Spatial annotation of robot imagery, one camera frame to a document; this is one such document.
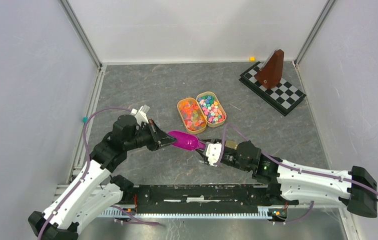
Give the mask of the gold tin of star candies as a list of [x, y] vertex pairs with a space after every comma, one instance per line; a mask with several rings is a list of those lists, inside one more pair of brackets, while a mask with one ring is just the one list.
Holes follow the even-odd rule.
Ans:
[[225, 123], [227, 114], [215, 93], [203, 92], [196, 97], [196, 100], [209, 127], [216, 128]]

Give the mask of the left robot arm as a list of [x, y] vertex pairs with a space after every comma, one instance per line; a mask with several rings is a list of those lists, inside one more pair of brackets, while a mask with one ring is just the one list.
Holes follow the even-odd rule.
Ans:
[[43, 212], [34, 211], [28, 221], [40, 240], [76, 240], [85, 227], [115, 203], [134, 197], [133, 184], [118, 175], [95, 196], [97, 186], [127, 158], [127, 152], [146, 147], [156, 151], [177, 140], [160, 130], [152, 119], [142, 121], [121, 115], [89, 155], [82, 171], [63, 194]]

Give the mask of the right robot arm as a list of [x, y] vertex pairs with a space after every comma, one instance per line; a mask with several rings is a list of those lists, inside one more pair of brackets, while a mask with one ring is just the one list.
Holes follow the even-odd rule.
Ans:
[[259, 199], [267, 206], [315, 202], [345, 206], [361, 217], [377, 217], [377, 183], [362, 167], [329, 170], [300, 165], [264, 153], [249, 140], [229, 147], [220, 139], [208, 139], [196, 151], [209, 166], [224, 164], [251, 172], [254, 180], [266, 186]]

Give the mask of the magenta plastic scoop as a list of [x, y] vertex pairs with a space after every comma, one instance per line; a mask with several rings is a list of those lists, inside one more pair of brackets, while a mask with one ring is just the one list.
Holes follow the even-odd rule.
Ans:
[[205, 150], [205, 143], [201, 142], [201, 140], [195, 135], [176, 130], [169, 131], [168, 135], [176, 140], [172, 143], [172, 146], [174, 147], [186, 151]]

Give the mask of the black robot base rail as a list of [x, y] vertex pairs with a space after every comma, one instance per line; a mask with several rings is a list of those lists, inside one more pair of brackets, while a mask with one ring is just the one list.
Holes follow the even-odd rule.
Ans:
[[276, 187], [262, 184], [139, 185], [124, 192], [119, 205], [138, 214], [253, 214], [258, 207], [296, 206]]

